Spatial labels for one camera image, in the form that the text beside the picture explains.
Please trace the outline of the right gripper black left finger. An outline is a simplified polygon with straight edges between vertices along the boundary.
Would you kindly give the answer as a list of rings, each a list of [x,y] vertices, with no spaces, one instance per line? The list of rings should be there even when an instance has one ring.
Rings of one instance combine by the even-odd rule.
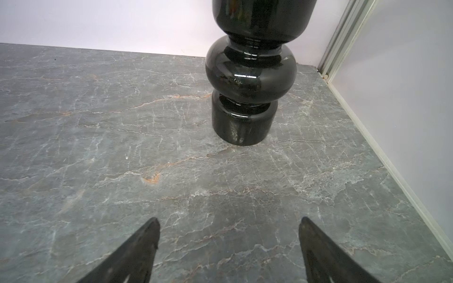
[[[148,283],[160,239],[160,223],[152,217],[80,283]]]

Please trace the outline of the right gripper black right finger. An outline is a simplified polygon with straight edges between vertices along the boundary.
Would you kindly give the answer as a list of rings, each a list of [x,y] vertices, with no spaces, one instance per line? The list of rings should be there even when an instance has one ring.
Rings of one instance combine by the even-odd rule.
[[[299,225],[298,237],[309,283],[379,282],[306,216]]]

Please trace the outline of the black glossy vase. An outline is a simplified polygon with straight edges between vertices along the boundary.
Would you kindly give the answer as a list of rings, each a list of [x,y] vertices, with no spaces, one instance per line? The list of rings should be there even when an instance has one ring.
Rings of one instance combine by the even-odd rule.
[[[268,135],[278,100],[297,75],[290,41],[307,28],[314,1],[213,1],[225,35],[208,51],[212,126],[233,145],[251,146]]]

